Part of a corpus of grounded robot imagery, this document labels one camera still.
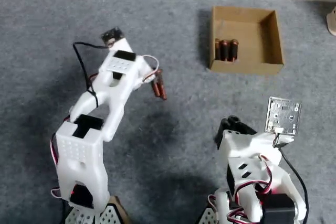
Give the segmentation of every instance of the black wire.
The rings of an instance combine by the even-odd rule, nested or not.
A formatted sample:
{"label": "black wire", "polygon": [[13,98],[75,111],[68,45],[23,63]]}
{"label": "black wire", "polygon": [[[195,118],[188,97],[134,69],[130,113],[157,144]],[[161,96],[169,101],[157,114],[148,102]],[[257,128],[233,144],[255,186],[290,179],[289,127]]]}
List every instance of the black wire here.
{"label": "black wire", "polygon": [[301,178],[300,174],[295,170],[295,168],[293,167],[293,165],[289,162],[287,156],[283,153],[281,147],[279,148],[280,153],[282,154],[282,157],[284,158],[284,160],[286,161],[286,163],[288,164],[288,166],[292,169],[292,171],[295,173],[295,175],[297,176],[297,178],[299,179],[302,188],[303,188],[303,193],[304,193],[304,203],[306,203],[306,216],[303,219],[302,224],[306,224],[307,220],[308,220],[308,215],[309,215],[309,202],[308,202],[308,192],[307,192],[307,188],[306,185],[303,181],[303,179]]}
{"label": "black wire", "polygon": [[92,94],[96,100],[96,107],[98,108],[98,98],[97,98],[97,94],[96,92],[94,91],[93,89],[93,86],[92,86],[92,82],[88,76],[88,73],[86,71],[86,68],[84,66],[84,62],[82,60],[82,57],[80,56],[79,54],[79,51],[76,47],[76,45],[83,45],[83,46],[87,46],[87,47],[93,47],[93,48],[98,48],[98,49],[107,49],[108,47],[106,46],[96,46],[96,45],[93,45],[93,44],[90,44],[90,43],[86,43],[86,42],[82,42],[82,41],[77,41],[77,42],[74,42],[72,43],[72,47],[74,48],[74,51],[77,55],[77,58],[78,58],[78,61],[80,63],[80,66],[82,67],[82,70],[83,70],[83,74],[84,74],[84,78],[85,78],[85,84],[86,84],[86,90]]}

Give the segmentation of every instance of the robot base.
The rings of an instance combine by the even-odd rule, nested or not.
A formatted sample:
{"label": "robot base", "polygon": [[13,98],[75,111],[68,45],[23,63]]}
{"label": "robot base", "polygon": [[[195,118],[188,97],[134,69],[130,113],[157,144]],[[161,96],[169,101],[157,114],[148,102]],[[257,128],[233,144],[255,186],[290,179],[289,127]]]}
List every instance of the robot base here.
{"label": "robot base", "polygon": [[65,220],[65,224],[130,224],[131,221],[117,197],[111,197],[98,222],[90,211],[74,208]]}

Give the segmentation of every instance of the circuit board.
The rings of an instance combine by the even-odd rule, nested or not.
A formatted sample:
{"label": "circuit board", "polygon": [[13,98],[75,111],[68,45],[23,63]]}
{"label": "circuit board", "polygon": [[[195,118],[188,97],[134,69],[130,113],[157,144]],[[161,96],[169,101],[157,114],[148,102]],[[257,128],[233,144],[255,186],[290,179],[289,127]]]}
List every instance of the circuit board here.
{"label": "circuit board", "polygon": [[265,132],[295,136],[298,134],[301,104],[292,100],[270,97]]}

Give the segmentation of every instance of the white 3d-printed part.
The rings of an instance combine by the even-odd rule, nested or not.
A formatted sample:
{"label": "white 3d-printed part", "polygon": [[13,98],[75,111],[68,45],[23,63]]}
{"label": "white 3d-printed part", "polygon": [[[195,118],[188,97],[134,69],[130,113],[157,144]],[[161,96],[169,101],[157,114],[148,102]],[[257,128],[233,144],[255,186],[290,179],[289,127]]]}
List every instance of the white 3d-printed part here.
{"label": "white 3d-printed part", "polygon": [[[65,221],[66,224],[97,224],[91,212],[80,211],[74,208]],[[99,224],[122,224],[113,205],[107,206],[100,215]]]}
{"label": "white 3d-printed part", "polygon": [[208,207],[204,210],[198,224],[217,224],[216,214],[212,208]]}

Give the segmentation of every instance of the battery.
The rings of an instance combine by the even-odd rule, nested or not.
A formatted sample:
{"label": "battery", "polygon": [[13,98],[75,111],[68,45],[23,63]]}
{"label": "battery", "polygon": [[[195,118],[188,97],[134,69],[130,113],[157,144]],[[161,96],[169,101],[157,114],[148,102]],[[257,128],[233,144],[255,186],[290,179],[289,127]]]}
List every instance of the battery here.
{"label": "battery", "polygon": [[221,60],[219,39],[215,39],[215,60]]}
{"label": "battery", "polygon": [[235,61],[238,58],[238,40],[233,39],[230,46],[230,61]]}
{"label": "battery", "polygon": [[229,58],[229,43],[227,40],[222,40],[221,42],[221,53],[220,53],[220,60],[226,61]]}

